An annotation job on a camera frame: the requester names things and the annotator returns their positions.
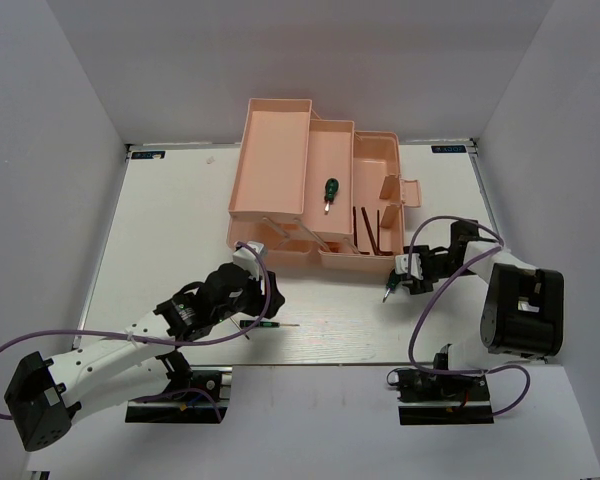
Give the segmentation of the black green precision screwdriver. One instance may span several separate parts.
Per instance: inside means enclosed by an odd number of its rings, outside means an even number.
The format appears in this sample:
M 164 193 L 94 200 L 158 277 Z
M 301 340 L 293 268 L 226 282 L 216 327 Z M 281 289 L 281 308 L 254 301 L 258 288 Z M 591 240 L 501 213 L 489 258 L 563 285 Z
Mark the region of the black green precision screwdriver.
M 239 327 L 241 329 L 247 329 L 250 327 L 277 329 L 277 328 L 281 328 L 281 327 L 299 327 L 299 324 L 280 323 L 280 322 L 273 322 L 273 321 L 260 321 L 259 323 L 257 323 L 255 320 L 240 320 Z

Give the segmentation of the green orange stubby screwdriver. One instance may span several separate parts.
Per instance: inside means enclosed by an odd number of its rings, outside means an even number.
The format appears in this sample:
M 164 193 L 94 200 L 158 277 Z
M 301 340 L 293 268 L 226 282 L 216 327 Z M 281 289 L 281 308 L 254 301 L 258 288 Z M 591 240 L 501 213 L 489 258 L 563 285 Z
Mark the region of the green orange stubby screwdriver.
M 401 285 L 402 279 L 399 274 L 392 272 L 385 285 L 385 293 L 382 298 L 382 302 L 385 303 L 389 296 L 395 292 L 395 290 Z

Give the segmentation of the brown hex key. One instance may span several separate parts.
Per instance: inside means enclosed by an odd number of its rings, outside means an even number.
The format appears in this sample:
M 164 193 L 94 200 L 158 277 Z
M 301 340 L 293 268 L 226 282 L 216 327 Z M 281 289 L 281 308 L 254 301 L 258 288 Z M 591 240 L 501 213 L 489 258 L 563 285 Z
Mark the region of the brown hex key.
M 394 253 L 390 250 L 384 250 L 381 248 L 381 243 L 380 243 L 380 223 L 377 222 L 376 223 L 376 230 L 373 230 L 371 227 L 371 222 L 369 219 L 369 215 L 367 213 L 367 210 L 365 207 L 361 208 L 361 213 L 362 213 L 362 217 L 363 217 L 363 221 L 364 221 L 364 225 L 367 231 L 367 235 L 369 237 L 369 241 L 371 244 L 371 248 L 373 251 L 373 254 L 376 256 L 383 256 L 383 257 L 388 257 L 388 256 L 394 256 Z
M 352 207 L 352 223 L 353 223 L 353 242 L 356 250 L 358 249 L 358 229 L 357 229 L 357 213 L 356 207 Z

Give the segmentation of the pink plastic toolbox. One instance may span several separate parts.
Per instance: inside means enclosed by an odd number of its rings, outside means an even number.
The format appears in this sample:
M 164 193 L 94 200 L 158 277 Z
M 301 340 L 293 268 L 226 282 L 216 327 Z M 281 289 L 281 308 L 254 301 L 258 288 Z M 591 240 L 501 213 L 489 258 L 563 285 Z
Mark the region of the pink plastic toolbox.
M 339 191 L 325 214 L 331 177 Z M 385 274 L 406 244 L 406 209 L 421 204 L 418 181 L 402 176 L 395 133 L 324 119 L 309 99 L 250 99 L 228 205 L 228 245 L 262 243 L 269 265 Z M 381 248 L 394 256 L 373 254 L 362 207 L 373 230 L 380 223 Z

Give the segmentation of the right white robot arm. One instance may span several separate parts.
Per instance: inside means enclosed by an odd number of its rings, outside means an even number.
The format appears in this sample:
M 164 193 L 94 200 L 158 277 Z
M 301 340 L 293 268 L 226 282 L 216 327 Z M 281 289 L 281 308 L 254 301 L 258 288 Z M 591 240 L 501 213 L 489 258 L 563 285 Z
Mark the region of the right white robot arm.
M 514 366 L 517 358 L 555 357 L 564 340 L 564 276 L 512 255 L 504 240 L 475 220 L 451 215 L 424 221 L 415 233 L 438 220 L 450 220 L 450 244 L 432 249 L 415 240 L 395 259 L 387 295 L 402 286 L 411 295 L 432 293 L 408 344 L 410 364 L 431 375 L 433 390 L 452 399 L 464 391 L 469 375 L 496 373 Z M 428 367 L 415 359 L 415 344 L 435 303 L 452 284 L 475 276 L 487 285 L 479 330 L 443 348 L 442 365 Z

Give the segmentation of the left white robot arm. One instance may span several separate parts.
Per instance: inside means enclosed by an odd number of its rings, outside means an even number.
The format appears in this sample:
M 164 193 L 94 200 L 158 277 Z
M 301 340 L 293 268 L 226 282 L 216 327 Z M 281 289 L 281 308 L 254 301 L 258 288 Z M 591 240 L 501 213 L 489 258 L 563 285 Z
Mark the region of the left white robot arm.
M 176 344 L 206 337 L 235 314 L 272 319 L 284 303 L 274 273 L 259 279 L 225 263 L 158 304 L 119 339 L 50 358 L 27 355 L 4 395 L 24 449 L 44 449 L 79 421 L 128 400 L 215 400 Z

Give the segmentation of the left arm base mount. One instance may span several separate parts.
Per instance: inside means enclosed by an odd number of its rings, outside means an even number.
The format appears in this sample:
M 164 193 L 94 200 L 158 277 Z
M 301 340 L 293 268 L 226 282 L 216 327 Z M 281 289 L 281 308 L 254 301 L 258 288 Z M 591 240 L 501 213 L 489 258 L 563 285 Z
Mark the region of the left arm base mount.
M 168 394 L 145 402 L 130 401 L 128 424 L 220 424 L 230 401 L 231 367 L 193 369 L 182 385 L 167 387 Z

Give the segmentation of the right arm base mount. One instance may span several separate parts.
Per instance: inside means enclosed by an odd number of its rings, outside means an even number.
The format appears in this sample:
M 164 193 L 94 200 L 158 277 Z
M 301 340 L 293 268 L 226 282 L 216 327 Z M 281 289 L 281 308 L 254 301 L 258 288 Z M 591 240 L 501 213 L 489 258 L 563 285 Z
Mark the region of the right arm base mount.
M 395 368 L 386 376 L 398 393 L 401 426 L 486 425 L 494 422 L 486 378 L 434 375 Z

